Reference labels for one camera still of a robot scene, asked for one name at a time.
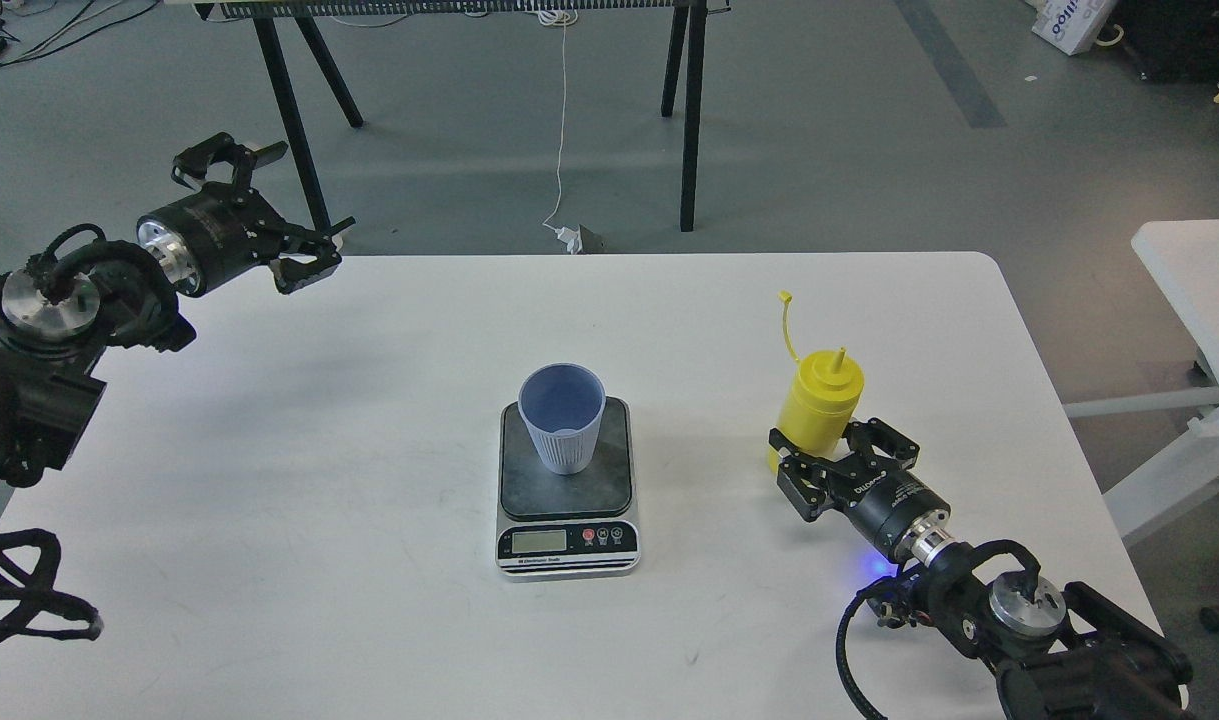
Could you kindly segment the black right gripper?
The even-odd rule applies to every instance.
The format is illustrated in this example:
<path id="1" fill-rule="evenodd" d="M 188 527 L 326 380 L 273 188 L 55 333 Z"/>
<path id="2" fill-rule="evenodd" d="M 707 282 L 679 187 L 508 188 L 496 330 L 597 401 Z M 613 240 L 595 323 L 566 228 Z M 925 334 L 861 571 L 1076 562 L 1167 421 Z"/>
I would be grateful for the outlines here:
<path id="1" fill-rule="evenodd" d="M 915 525 L 928 518 L 944 528 L 951 506 L 911 470 L 919 445 L 879 418 L 852 420 L 842 439 L 848 454 L 841 462 L 805 454 L 786 434 L 772 428 L 768 443 L 777 452 L 775 482 L 806 523 L 824 510 L 837 510 L 887 562 L 911 560 Z"/>

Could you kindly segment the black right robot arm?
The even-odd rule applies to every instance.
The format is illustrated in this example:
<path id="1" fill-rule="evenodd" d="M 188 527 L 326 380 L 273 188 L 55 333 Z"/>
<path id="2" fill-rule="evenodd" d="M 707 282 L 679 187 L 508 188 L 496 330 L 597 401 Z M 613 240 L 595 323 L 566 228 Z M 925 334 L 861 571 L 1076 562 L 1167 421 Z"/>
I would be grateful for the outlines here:
<path id="1" fill-rule="evenodd" d="M 887 627 L 933 626 L 996 679 L 1008 719 L 1189 719 L 1193 666 L 1176 644 L 1089 584 L 1048 582 L 1012 538 L 970 545 L 950 506 L 914 475 L 919 447 L 880 419 L 851 422 L 842 459 L 807 454 L 772 429 L 775 482 L 805 521 L 837 510 L 896 573 L 859 588 L 837 624 L 836 666 L 852 705 L 880 711 L 853 679 L 850 623 L 869 607 Z"/>

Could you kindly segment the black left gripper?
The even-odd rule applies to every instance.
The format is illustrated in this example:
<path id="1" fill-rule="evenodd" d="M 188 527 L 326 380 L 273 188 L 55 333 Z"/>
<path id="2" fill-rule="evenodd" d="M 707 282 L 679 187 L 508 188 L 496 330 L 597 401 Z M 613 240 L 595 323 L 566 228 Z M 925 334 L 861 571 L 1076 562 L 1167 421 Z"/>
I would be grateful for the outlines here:
<path id="1" fill-rule="evenodd" d="M 197 298 L 267 263 L 277 292 L 289 295 L 341 266 L 340 241 L 356 218 L 325 231 L 288 223 L 254 188 L 254 172 L 288 151 L 286 141 L 252 149 L 217 132 L 176 155 L 171 179 L 187 188 L 196 183 L 196 192 L 143 214 L 135 228 L 135 241 L 176 291 Z M 230 182 L 207 182 L 213 164 L 229 164 Z"/>

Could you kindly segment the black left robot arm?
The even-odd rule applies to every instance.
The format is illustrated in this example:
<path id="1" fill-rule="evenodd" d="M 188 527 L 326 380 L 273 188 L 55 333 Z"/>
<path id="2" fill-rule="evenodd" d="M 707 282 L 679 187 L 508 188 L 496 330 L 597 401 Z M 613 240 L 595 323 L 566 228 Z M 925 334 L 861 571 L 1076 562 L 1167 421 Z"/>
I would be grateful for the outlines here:
<path id="1" fill-rule="evenodd" d="M 69 227 L 20 269 L 0 273 L 0 482 L 32 487 L 65 468 L 105 384 L 93 372 L 108 348 L 178 352 L 196 329 L 180 298 L 197 298 L 266 266 L 293 294 L 341 264 L 345 218 L 318 231 L 288 222 L 254 186 L 289 143 L 251 149 L 226 132 L 176 155 L 171 178 L 188 195 L 147 211 L 130 241 L 93 223 Z M 56 534 L 0 534 L 0 643 L 18 637 L 94 641 L 102 619 L 56 588 Z"/>

